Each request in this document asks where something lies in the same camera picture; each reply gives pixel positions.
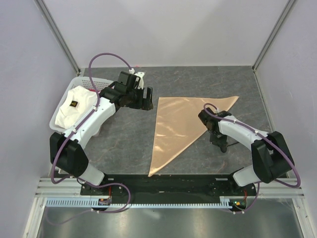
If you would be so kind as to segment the peach satin napkin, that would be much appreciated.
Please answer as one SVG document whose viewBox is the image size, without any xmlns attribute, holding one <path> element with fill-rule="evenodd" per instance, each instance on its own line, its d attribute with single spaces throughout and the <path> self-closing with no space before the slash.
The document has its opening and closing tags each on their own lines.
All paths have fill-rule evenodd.
<svg viewBox="0 0 317 238">
<path fill-rule="evenodd" d="M 238 96 L 218 99 L 160 97 L 148 176 L 158 173 L 206 132 L 198 117 L 204 104 L 210 103 L 220 112 L 228 111 L 238 99 Z"/>
</svg>

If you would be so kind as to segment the black spoon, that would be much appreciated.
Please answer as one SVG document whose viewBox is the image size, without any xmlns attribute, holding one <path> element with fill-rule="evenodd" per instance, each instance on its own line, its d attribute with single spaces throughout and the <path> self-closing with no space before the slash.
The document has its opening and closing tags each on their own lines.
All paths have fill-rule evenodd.
<svg viewBox="0 0 317 238">
<path fill-rule="evenodd" d="M 234 143 L 231 143 L 231 144 L 222 144 L 220 146 L 220 150 L 222 153 L 225 153 L 227 151 L 227 148 L 230 147 L 230 146 L 233 146 L 233 145 L 236 145 L 236 144 L 239 144 L 239 142 L 234 142 Z"/>
</svg>

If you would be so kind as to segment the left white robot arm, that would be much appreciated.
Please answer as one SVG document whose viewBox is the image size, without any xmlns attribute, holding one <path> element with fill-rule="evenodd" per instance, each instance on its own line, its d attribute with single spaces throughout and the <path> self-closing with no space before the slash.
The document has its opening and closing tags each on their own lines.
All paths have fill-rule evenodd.
<svg viewBox="0 0 317 238">
<path fill-rule="evenodd" d="M 84 149 L 103 123 L 120 108 L 153 109 L 153 89 L 144 88 L 144 76 L 144 72 L 132 74 L 122 71 L 117 81 L 95 90 L 97 100 L 88 111 L 65 132 L 51 135 L 50 159 L 53 169 L 62 169 L 69 176 L 85 181 L 98 195 L 107 193 L 109 184 L 106 174 L 89 162 Z"/>
</svg>

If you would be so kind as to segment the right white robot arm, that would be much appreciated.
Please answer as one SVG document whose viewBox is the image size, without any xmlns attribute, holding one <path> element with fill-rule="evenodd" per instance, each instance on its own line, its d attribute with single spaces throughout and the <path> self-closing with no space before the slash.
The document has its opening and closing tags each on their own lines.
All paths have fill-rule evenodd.
<svg viewBox="0 0 317 238">
<path fill-rule="evenodd" d="M 252 165 L 231 174 L 227 182 L 228 192 L 240 194 L 246 185 L 277 180 L 295 164 L 283 135 L 277 131 L 268 133 L 246 125 L 227 111 L 215 114 L 207 108 L 198 114 L 201 122 L 210 133 L 210 143 L 227 151 L 227 138 L 231 137 L 251 151 Z"/>
</svg>

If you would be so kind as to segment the white plastic basket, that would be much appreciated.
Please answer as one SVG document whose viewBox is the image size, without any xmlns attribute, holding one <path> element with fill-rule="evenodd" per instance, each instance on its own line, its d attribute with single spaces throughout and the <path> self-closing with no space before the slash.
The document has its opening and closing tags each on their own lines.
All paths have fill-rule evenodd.
<svg viewBox="0 0 317 238">
<path fill-rule="evenodd" d="M 111 83 L 102 78 L 90 80 L 87 76 L 72 79 L 50 120 L 50 128 L 58 134 L 68 135 L 95 109 L 78 131 L 80 138 L 98 135 L 102 124 L 116 112 L 108 99 L 97 98 L 97 94 Z"/>
</svg>

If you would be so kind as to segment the white cloth with logo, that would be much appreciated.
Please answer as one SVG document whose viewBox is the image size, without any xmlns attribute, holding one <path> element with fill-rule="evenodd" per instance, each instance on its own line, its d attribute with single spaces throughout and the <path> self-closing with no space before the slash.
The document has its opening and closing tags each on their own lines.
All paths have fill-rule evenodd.
<svg viewBox="0 0 317 238">
<path fill-rule="evenodd" d="M 95 104 L 97 94 L 77 86 L 67 92 L 64 103 L 59 107 L 55 125 L 69 129 Z"/>
</svg>

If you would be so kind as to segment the right aluminium frame post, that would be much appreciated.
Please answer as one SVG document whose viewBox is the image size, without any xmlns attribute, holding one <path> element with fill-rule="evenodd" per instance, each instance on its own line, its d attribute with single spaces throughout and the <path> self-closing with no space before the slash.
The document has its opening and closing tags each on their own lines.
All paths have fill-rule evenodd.
<svg viewBox="0 0 317 238">
<path fill-rule="evenodd" d="M 287 1 L 286 5 L 284 6 L 282 12 L 280 13 L 280 15 L 278 17 L 273 29 L 271 30 L 264 46 L 262 47 L 259 55 L 257 56 L 255 63 L 252 66 L 253 73 L 255 73 L 257 71 L 257 69 L 259 68 L 261 62 L 263 61 L 264 57 L 266 56 L 269 48 L 273 44 L 275 38 L 277 37 L 284 22 L 286 21 L 288 15 L 290 14 L 291 10 L 293 9 L 293 7 L 295 6 L 296 3 L 297 3 L 297 0 L 288 0 Z"/>
</svg>

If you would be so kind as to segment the aluminium frame post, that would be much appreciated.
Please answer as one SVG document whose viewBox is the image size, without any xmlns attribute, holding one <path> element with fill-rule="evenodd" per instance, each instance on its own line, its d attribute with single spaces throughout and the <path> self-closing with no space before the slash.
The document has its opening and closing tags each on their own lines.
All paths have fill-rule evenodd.
<svg viewBox="0 0 317 238">
<path fill-rule="evenodd" d="M 257 56 L 255 63 L 252 66 L 253 73 L 255 73 L 257 71 L 257 69 L 259 68 L 261 62 L 263 61 L 264 57 L 266 56 L 269 48 L 273 44 L 275 38 L 277 37 L 284 22 L 286 21 L 288 15 L 290 14 L 291 10 L 293 9 L 293 7 L 295 6 L 296 3 L 297 3 L 297 0 L 288 0 L 287 1 L 286 5 L 284 6 L 282 12 L 280 13 L 280 15 L 278 17 L 273 29 L 271 30 L 264 46 L 262 47 L 259 55 Z"/>
<path fill-rule="evenodd" d="M 81 73 L 81 69 L 76 62 L 73 54 L 70 51 L 61 31 L 59 30 L 52 14 L 49 11 L 44 0 L 34 0 L 35 4 L 37 5 L 38 9 L 40 10 L 42 16 L 44 17 L 46 23 L 48 24 L 50 30 L 52 31 L 54 37 L 56 38 L 59 46 L 61 47 L 62 51 L 64 52 L 65 56 L 67 57 L 68 61 L 70 62 L 72 68 L 76 72 L 76 75 L 79 76 Z"/>
</svg>

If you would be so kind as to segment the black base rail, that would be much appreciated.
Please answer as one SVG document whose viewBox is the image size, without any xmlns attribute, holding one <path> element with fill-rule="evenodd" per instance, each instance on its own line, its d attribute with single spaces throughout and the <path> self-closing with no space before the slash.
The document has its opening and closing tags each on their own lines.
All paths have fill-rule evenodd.
<svg viewBox="0 0 317 238">
<path fill-rule="evenodd" d="M 108 175 L 109 188 L 81 187 L 81 195 L 110 195 L 114 204 L 219 203 L 220 197 L 255 196 L 255 185 L 239 187 L 230 175 Z"/>
</svg>

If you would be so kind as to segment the left aluminium frame post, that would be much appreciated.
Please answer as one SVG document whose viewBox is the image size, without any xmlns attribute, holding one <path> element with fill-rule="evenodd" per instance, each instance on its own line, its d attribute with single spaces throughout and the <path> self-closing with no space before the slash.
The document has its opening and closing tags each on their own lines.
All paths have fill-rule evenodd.
<svg viewBox="0 0 317 238">
<path fill-rule="evenodd" d="M 81 73 L 81 69 L 76 62 L 73 54 L 70 51 L 61 31 L 59 30 L 52 14 L 49 11 L 44 0 L 34 0 L 35 4 L 37 5 L 38 9 L 40 10 L 42 16 L 44 17 L 46 23 L 48 24 L 50 30 L 52 31 L 54 37 L 56 38 L 59 46 L 61 47 L 62 51 L 64 52 L 65 56 L 67 57 L 68 61 L 70 62 L 72 68 L 76 72 L 76 75 L 79 76 Z"/>
</svg>

